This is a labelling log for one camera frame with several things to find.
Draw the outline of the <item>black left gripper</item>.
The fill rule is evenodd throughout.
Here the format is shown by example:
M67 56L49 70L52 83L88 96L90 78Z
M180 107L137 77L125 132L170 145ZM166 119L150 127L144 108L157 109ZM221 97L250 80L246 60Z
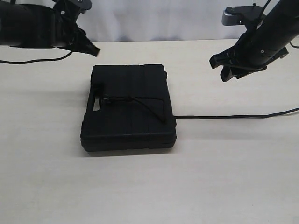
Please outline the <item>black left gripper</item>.
M86 32L76 24L78 17L85 10L81 10L71 3L66 3L65 0L54 0L53 2L55 2L53 10L60 13L62 21L62 37L66 42L66 46L63 46L63 48L73 52L98 56L100 49L90 41L86 36Z

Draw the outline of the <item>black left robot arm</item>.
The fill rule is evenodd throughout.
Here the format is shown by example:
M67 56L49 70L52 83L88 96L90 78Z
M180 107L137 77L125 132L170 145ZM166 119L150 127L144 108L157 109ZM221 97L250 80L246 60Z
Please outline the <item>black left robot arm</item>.
M0 44L23 49L59 48L97 56L100 49L77 25L80 14L92 8L89 0L56 0L52 8L0 2Z

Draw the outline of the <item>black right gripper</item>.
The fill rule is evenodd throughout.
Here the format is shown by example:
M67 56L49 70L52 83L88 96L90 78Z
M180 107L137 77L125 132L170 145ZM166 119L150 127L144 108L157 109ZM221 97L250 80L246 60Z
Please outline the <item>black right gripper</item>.
M270 63L285 57L288 43L288 23L263 23L245 43L212 55L209 63L212 69L223 66L223 82L234 77L240 79L251 72L263 71Z

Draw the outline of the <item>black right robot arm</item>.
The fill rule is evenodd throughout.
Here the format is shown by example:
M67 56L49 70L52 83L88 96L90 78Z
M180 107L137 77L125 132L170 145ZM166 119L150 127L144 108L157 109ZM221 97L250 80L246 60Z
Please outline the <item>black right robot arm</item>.
M222 67L223 82L264 71L288 54L286 45L299 34L299 2L280 0L268 14L264 10L256 4L224 9L222 24L244 25L246 31L235 45L209 60L212 69Z

